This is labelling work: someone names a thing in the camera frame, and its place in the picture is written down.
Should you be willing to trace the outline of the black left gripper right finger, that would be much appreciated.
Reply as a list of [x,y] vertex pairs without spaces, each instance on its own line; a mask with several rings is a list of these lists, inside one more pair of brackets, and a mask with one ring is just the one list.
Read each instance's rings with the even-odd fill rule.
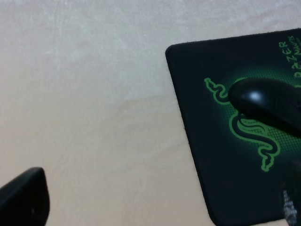
[[301,161],[289,163],[283,174],[280,205],[289,226],[301,225]]

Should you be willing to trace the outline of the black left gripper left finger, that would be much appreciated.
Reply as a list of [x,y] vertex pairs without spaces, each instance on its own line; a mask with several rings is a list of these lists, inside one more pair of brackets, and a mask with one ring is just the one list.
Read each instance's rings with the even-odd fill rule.
[[47,180],[41,167],[29,168],[0,188],[2,226],[44,226],[49,212]]

